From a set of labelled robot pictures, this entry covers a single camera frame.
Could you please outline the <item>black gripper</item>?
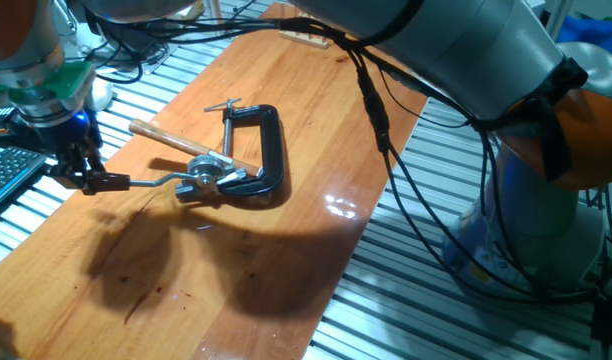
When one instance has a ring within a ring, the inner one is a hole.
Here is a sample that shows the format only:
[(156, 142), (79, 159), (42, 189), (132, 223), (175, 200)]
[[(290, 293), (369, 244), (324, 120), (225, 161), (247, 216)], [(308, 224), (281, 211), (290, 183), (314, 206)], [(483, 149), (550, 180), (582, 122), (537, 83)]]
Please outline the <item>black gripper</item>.
[[(95, 112), (80, 110), (58, 125), (35, 126), (34, 131), (43, 147), (55, 154), (79, 141), (90, 144), (87, 162), (91, 169), (96, 172), (106, 171), (99, 152), (102, 138)], [(57, 164), (49, 167), (48, 176), (64, 188), (80, 190), (84, 194), (89, 193), (85, 162), (78, 152), (58, 153)]]

